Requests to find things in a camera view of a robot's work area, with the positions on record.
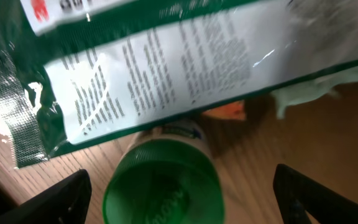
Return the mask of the green white sponge package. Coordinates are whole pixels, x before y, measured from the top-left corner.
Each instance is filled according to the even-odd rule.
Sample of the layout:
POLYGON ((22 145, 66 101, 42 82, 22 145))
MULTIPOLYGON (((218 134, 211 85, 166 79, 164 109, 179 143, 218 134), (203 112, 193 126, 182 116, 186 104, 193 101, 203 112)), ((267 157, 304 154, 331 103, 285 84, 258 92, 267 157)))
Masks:
POLYGON ((0 1, 18 168, 358 67, 353 1, 0 1))

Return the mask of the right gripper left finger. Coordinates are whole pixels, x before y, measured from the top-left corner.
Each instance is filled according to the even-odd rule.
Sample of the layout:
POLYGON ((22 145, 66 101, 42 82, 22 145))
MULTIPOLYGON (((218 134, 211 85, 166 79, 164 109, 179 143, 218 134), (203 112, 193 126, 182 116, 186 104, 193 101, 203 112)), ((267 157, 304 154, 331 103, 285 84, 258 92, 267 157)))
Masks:
POLYGON ((0 215, 0 224, 84 224, 91 194, 90 176, 80 169, 0 215))

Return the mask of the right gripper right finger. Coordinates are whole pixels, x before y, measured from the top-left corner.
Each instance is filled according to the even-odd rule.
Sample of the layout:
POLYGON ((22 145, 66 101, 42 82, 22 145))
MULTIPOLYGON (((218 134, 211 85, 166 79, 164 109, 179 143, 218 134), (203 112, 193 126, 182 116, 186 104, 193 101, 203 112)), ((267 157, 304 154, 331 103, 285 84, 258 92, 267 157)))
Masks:
POLYGON ((337 194, 295 169, 278 164, 273 190, 285 224, 358 223, 358 204, 337 194))

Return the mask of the orange white box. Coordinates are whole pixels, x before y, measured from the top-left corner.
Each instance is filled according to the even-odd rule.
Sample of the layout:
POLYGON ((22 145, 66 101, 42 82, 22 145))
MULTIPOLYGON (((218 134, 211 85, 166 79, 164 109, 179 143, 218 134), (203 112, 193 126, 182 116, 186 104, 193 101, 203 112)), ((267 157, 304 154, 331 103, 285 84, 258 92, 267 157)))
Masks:
POLYGON ((247 119, 245 101, 235 101, 217 108, 206 110, 202 112, 202 115, 213 119, 245 121, 247 119))

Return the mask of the mint green wipes packet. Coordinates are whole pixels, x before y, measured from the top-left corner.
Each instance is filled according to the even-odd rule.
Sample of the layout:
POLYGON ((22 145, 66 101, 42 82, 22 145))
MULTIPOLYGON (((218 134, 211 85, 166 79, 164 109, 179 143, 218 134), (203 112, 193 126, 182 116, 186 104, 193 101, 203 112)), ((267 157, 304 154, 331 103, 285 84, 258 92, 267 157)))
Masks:
POLYGON ((358 82, 358 66, 274 90, 271 95, 275 99, 276 117, 284 119, 285 111, 289 106, 311 102, 324 95, 339 98, 339 93, 334 90, 335 86, 356 82, 358 82))

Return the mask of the green-lidded white jar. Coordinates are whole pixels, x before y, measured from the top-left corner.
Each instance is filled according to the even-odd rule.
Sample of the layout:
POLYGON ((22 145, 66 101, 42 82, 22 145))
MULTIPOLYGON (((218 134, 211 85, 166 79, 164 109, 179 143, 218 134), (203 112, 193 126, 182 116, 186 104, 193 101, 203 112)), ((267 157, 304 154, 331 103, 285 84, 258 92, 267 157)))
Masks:
POLYGON ((224 223, 221 184, 201 127, 183 119, 136 133, 102 212, 108 224, 224 223))

